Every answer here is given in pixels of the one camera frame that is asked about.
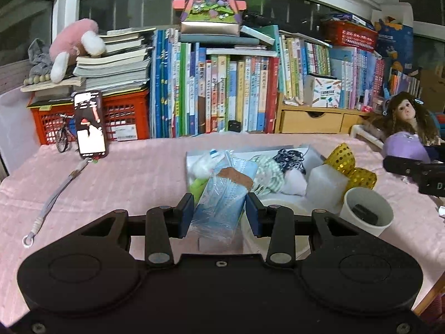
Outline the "purple soft pouch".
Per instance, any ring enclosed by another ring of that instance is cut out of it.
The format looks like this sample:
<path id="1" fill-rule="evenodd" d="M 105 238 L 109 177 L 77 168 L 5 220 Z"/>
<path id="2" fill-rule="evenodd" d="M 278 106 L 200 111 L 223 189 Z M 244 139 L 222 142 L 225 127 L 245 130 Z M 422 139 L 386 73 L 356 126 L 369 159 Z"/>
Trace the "purple soft pouch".
<path id="1" fill-rule="evenodd" d="M 400 131 L 389 136 L 383 144 L 382 156 L 393 156 L 430 163 L 426 148 L 416 134 Z"/>

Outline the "blue face mask pack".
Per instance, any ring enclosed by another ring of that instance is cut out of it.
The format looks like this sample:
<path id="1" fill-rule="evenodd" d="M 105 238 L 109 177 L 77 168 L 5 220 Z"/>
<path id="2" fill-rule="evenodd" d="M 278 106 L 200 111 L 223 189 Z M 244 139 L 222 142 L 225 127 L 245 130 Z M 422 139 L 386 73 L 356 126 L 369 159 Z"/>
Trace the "blue face mask pack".
<path id="1" fill-rule="evenodd" d="M 258 166 L 224 153 L 196 205 L 192 229 L 201 237 L 227 244 L 234 237 Z"/>

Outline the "gold sequin bow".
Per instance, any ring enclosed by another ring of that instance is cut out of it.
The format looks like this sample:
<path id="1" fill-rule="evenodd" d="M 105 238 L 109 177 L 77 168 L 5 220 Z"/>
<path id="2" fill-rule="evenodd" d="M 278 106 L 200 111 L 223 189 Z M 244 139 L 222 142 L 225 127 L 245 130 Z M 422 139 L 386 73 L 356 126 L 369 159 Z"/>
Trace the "gold sequin bow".
<path id="1" fill-rule="evenodd" d="M 355 156 L 346 143 L 339 144 L 325 159 L 324 163 L 339 171 L 348 179 L 345 191 L 357 187 L 373 189 L 376 185 L 377 175 L 356 166 Z"/>

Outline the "green fabric scrunchie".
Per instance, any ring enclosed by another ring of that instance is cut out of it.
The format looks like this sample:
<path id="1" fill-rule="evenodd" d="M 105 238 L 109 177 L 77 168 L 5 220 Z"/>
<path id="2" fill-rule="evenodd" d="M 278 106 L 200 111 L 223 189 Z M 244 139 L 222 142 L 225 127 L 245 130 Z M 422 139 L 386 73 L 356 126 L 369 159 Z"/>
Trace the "green fabric scrunchie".
<path id="1" fill-rule="evenodd" d="M 197 205 L 206 186 L 208 179 L 196 178 L 189 185 L 189 192 L 193 195 L 194 204 Z"/>

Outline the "white cotton stuffing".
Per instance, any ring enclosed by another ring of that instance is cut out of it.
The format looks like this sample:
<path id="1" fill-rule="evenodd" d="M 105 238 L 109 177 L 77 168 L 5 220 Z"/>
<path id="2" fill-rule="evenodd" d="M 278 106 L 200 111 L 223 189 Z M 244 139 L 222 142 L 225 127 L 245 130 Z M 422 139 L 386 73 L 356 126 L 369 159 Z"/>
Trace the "white cotton stuffing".
<path id="1" fill-rule="evenodd" d="M 193 180 L 206 180 L 211 177 L 214 169 L 224 159 L 225 153 L 212 149 L 197 158 L 189 168 L 189 177 Z"/>

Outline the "white shallow box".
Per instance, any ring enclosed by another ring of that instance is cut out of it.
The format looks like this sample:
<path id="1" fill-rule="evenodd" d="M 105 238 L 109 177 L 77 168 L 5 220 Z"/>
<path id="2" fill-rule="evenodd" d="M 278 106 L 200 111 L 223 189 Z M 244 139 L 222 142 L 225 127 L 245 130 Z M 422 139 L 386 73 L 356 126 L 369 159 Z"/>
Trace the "white shallow box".
<path id="1" fill-rule="evenodd" d="M 264 149 L 216 150 L 186 155 L 189 188 L 198 201 L 209 179 L 221 170 L 225 180 L 233 182 L 259 198 L 272 195 L 304 197 L 308 193 L 312 171 L 326 157 L 310 145 Z"/>

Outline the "brown haired doll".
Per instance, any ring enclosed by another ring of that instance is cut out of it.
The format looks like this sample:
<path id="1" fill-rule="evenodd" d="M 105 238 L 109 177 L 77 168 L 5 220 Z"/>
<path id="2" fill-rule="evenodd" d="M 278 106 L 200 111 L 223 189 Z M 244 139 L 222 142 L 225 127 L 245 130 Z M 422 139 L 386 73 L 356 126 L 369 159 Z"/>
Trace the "brown haired doll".
<path id="1" fill-rule="evenodd" d="M 440 131 L 432 114 L 408 92 L 394 95 L 387 101 L 385 114 L 373 114 L 368 123 L 379 129 L 385 138 L 405 132 L 418 136 L 424 146 L 440 145 Z"/>

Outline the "paper cup with binder clips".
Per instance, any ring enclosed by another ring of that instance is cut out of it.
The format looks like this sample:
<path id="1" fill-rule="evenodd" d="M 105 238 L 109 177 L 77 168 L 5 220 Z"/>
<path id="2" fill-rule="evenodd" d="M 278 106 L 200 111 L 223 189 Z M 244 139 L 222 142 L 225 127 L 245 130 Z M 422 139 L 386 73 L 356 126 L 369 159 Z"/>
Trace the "paper cup with binder clips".
<path id="1" fill-rule="evenodd" d="M 393 220 L 388 201 L 376 191 L 356 187 L 347 190 L 339 217 L 378 237 Z"/>

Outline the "wooden drawer organiser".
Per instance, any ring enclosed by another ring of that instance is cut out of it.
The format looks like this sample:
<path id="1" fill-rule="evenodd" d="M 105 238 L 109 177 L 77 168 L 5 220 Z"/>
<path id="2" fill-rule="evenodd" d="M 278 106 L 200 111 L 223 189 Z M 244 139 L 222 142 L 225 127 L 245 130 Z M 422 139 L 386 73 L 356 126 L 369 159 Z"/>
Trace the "wooden drawer organiser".
<path id="1" fill-rule="evenodd" d="M 356 124 L 364 123 L 370 112 L 357 109 L 318 108 L 287 102 L 278 95 L 275 134 L 349 134 Z"/>

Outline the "right row of books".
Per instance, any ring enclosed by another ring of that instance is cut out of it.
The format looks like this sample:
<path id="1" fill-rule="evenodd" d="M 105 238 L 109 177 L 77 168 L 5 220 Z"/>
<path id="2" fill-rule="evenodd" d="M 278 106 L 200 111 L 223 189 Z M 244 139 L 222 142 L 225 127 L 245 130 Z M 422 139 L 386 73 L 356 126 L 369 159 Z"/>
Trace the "right row of books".
<path id="1" fill-rule="evenodd" d="M 416 100 L 422 86 L 417 73 L 392 69 L 388 58 L 373 52 L 331 45 L 302 34 L 278 32 L 278 90 L 287 102 L 303 103 L 303 82 L 309 74 L 329 76 L 342 82 L 340 109 L 373 111 L 403 91 Z"/>

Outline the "smartphone on stand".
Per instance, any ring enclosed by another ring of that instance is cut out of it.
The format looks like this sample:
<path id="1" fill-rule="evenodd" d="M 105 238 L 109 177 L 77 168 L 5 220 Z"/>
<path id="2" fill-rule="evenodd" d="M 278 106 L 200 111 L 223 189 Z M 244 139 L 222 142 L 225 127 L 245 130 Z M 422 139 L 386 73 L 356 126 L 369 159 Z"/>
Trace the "smartphone on stand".
<path id="1" fill-rule="evenodd" d="M 98 90 L 74 95 L 75 129 L 79 154 L 83 158 L 101 158 L 108 153 L 103 116 L 103 97 Z"/>

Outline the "white patterned box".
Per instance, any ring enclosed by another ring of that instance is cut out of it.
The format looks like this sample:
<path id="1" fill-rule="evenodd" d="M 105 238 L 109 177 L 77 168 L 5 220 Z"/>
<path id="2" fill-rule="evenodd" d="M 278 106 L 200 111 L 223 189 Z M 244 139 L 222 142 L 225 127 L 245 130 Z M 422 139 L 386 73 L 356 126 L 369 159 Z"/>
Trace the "white patterned box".
<path id="1" fill-rule="evenodd" d="M 316 108 L 339 108 L 342 82 L 329 76 L 309 74 L 303 82 L 303 103 Z"/>

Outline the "blue cardboard box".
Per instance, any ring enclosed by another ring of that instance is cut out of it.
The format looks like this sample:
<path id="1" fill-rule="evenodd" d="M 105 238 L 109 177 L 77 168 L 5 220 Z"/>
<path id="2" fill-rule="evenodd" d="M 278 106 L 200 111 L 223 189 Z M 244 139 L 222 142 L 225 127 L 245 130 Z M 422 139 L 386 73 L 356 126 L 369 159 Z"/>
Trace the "blue cardboard box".
<path id="1" fill-rule="evenodd" d="M 413 28 L 388 19 L 379 19 L 374 23 L 378 38 L 376 51 L 388 58 L 392 69 L 405 74 L 412 71 Z"/>

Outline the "pink plush toy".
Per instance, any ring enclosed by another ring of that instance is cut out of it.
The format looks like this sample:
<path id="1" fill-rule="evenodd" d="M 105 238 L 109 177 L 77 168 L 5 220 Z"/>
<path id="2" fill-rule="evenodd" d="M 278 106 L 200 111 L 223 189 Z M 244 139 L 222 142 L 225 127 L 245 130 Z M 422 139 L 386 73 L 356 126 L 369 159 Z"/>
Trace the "pink plush toy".
<path id="1" fill-rule="evenodd" d="M 54 84 L 64 79 L 68 67 L 72 66 L 78 57 L 98 57 L 105 53 L 106 45 L 98 32 L 97 23 L 85 18 L 70 24 L 57 35 L 49 48 L 52 62 L 50 78 Z"/>

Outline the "triangular decorated toy house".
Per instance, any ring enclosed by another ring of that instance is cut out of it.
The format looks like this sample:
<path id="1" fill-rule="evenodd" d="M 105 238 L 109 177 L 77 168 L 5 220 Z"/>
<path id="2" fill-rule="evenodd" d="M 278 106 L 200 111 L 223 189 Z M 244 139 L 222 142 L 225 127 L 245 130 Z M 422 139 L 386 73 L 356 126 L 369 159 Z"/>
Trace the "triangular decorated toy house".
<path id="1" fill-rule="evenodd" d="M 173 0 L 180 11 L 182 34 L 240 35 L 242 13 L 247 2 L 242 0 Z"/>

